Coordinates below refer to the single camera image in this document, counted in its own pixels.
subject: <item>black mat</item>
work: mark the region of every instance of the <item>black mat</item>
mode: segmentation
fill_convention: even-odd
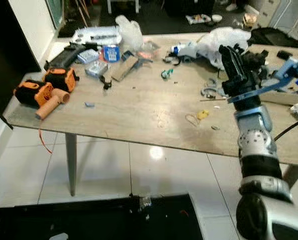
[[[203,33],[219,27],[239,28],[234,19],[242,22],[245,11],[238,9],[233,12],[227,12],[226,6],[214,5],[213,14],[223,16],[223,20],[215,26],[206,26],[203,23],[190,25],[184,16],[171,17],[165,9],[161,9],[161,0],[151,0],[149,2],[140,2],[141,9],[139,14],[135,12],[133,2],[125,3],[124,9],[121,3],[112,2],[112,14],[108,14],[107,1],[102,1],[99,26],[116,25],[115,18],[118,15],[125,15],[129,20],[139,23],[142,34],[177,34],[177,33]]]
[[[142,211],[138,197],[0,208],[0,239],[203,240],[188,194],[151,202]]]

